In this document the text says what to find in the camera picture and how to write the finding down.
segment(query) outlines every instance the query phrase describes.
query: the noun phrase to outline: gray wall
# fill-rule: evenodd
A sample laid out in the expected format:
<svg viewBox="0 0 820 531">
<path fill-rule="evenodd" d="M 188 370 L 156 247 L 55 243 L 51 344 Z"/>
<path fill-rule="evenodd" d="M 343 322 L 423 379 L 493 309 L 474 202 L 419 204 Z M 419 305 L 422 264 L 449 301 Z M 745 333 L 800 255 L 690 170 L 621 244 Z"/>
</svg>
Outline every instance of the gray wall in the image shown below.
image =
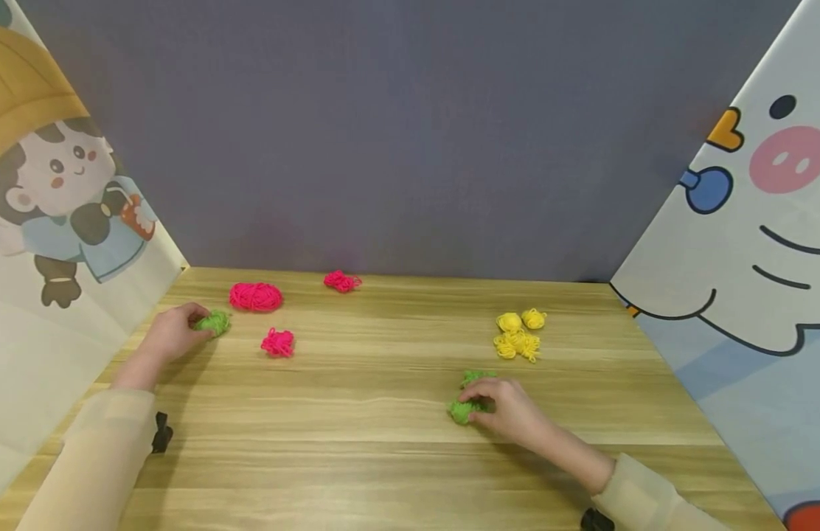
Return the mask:
<svg viewBox="0 0 820 531">
<path fill-rule="evenodd" d="M 606 280 L 797 0 L 21 0 L 193 265 Z"/>
</svg>

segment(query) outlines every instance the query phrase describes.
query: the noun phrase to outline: yellow hat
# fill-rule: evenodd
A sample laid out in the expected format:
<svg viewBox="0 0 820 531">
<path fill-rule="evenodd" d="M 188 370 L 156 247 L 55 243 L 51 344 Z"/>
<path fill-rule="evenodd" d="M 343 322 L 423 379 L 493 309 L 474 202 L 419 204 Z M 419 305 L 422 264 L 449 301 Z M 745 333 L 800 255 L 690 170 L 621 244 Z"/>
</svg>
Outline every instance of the yellow hat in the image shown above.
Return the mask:
<svg viewBox="0 0 820 531">
<path fill-rule="evenodd" d="M 0 27 L 0 157 L 44 125 L 87 116 L 50 52 Z"/>
</svg>

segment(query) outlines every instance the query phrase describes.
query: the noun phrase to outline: wooden table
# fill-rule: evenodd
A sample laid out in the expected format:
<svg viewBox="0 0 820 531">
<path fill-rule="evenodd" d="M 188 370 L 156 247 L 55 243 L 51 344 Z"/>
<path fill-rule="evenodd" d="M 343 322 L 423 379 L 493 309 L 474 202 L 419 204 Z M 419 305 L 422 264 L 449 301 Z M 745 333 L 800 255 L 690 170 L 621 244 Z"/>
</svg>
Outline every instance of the wooden table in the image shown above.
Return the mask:
<svg viewBox="0 0 820 531">
<path fill-rule="evenodd" d="M 230 286 L 277 285 L 275 313 L 232 329 L 159 386 L 176 431 L 136 483 L 122 530 L 577 530 L 588 497 L 560 471 L 445 413 L 464 369 L 517 378 L 560 424 L 627 452 L 735 530 L 782 530 L 761 494 L 607 285 L 186 270 L 159 310 L 227 308 Z M 543 358 L 497 358 L 495 317 L 549 312 Z M 271 326 L 292 359 L 269 359 Z M 99 391 L 147 329 L 92 386 Z M 72 412 L 0 501 L 13 530 Z"/>
</svg>

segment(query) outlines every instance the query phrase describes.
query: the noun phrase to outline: beige sleeve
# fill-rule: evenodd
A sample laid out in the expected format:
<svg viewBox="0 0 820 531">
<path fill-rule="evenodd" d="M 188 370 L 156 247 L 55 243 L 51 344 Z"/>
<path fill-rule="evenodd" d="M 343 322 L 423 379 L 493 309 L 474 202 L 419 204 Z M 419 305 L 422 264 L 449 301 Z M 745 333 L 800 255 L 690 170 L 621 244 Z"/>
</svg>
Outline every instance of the beige sleeve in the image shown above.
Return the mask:
<svg viewBox="0 0 820 531">
<path fill-rule="evenodd" d="M 728 531 L 680 497 L 671 482 L 621 454 L 605 491 L 593 498 L 619 531 Z"/>
<path fill-rule="evenodd" d="M 110 389 L 89 398 L 19 531 L 118 527 L 156 432 L 153 393 Z"/>
</svg>

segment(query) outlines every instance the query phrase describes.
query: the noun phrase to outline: cartoon mouth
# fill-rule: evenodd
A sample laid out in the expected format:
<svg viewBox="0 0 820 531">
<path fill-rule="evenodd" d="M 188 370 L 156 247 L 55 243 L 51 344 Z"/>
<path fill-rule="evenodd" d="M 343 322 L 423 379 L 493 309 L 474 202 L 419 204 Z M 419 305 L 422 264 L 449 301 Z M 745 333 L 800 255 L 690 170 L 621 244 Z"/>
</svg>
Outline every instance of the cartoon mouth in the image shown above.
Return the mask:
<svg viewBox="0 0 820 531">
<path fill-rule="evenodd" d="M 765 236 L 777 242 L 779 245 L 787 247 L 788 249 L 793 249 L 794 251 L 800 252 L 807 252 L 808 254 L 820 255 L 820 247 L 802 246 L 796 242 L 790 241 L 784 236 L 779 236 L 777 233 L 774 233 L 771 229 L 768 229 L 764 225 L 761 225 L 760 227 L 758 227 L 758 229 L 761 230 L 761 232 L 764 233 Z"/>
<path fill-rule="evenodd" d="M 797 290 L 810 290 L 811 284 L 806 284 L 805 282 L 794 282 L 793 280 L 783 279 L 781 277 L 777 277 L 772 273 L 768 273 L 763 269 L 759 268 L 757 265 L 752 266 L 752 270 L 756 273 L 760 274 L 762 277 L 766 278 L 767 280 L 772 280 L 776 284 L 786 285 L 789 288 L 796 288 Z"/>
</svg>

